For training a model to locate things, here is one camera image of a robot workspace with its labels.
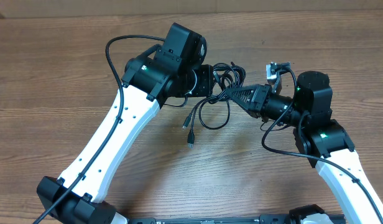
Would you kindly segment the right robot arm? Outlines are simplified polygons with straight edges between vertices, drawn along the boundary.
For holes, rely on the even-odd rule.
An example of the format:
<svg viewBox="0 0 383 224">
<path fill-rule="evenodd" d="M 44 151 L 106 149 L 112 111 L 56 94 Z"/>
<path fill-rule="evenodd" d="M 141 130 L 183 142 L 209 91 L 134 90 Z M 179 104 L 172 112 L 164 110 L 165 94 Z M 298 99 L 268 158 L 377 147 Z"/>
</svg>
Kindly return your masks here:
<svg viewBox="0 0 383 224">
<path fill-rule="evenodd" d="M 228 89 L 226 94 L 254 118 L 294 128 L 297 152 L 283 151 L 265 142 L 262 147 L 285 156 L 308 159 L 331 189 L 350 223 L 383 223 L 383 203 L 369 182 L 355 145 L 346 130 L 331 117 L 333 91 L 328 75 L 308 71 L 292 75 L 293 97 L 278 95 L 271 85 Z"/>
</svg>

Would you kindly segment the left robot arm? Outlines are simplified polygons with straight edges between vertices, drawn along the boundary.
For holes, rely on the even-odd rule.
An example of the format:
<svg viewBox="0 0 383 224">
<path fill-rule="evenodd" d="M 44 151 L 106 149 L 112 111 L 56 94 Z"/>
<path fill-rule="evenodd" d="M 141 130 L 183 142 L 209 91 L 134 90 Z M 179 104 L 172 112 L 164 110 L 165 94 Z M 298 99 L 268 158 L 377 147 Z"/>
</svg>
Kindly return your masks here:
<svg viewBox="0 0 383 224">
<path fill-rule="evenodd" d="M 44 177 L 37 195 L 44 216 L 62 223 L 127 223 L 105 201 L 129 148 L 170 97 L 206 96 L 210 70 L 205 38 L 172 24 L 165 38 L 130 59 L 106 117 L 77 158 L 59 177 Z"/>
</svg>

